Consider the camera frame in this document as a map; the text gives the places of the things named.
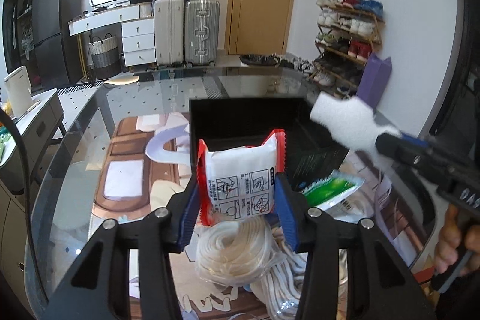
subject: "red package edge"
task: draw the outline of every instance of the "red package edge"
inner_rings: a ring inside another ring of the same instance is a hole
[[[274,129],[263,141],[264,145],[273,135],[277,139],[277,172],[285,171],[285,150],[286,136],[284,129]],[[212,218],[212,202],[208,197],[207,176],[205,170],[205,152],[208,147],[202,139],[198,142],[198,159],[197,159],[197,182],[198,192],[200,195],[200,223],[203,226],[211,226],[214,221]]]

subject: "basket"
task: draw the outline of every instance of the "basket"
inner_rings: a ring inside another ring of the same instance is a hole
[[[103,40],[97,36],[92,37],[92,40],[95,38],[98,38],[99,41],[90,42],[88,46],[92,55],[97,79],[105,80],[119,74],[121,68],[117,36],[112,36],[110,33],[107,33]]]

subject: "green packet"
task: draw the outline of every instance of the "green packet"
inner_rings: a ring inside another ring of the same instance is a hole
[[[363,178],[333,170],[330,176],[313,182],[302,194],[309,206],[326,211],[357,191],[364,182]]]

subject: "instruction diagram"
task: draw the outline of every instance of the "instruction diagram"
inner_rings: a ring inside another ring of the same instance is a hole
[[[268,170],[254,171],[250,173],[251,193],[259,193],[269,188],[270,176]]]
[[[270,210],[270,194],[259,194],[251,197],[251,213],[261,214]]]
[[[239,180],[237,176],[217,179],[218,199],[228,199],[239,196]]]
[[[235,201],[229,201],[219,204],[220,213],[225,214],[233,219],[239,219],[240,215],[240,201],[236,199]]]

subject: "hand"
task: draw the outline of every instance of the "hand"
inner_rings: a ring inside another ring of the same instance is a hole
[[[438,235],[438,243],[435,247],[435,268],[440,274],[447,271],[458,260],[456,248],[462,241],[462,233],[457,226],[458,208],[450,205],[445,213],[445,224]],[[460,271],[463,277],[480,268],[480,226],[472,226],[465,237],[465,247],[473,251],[467,265]]]

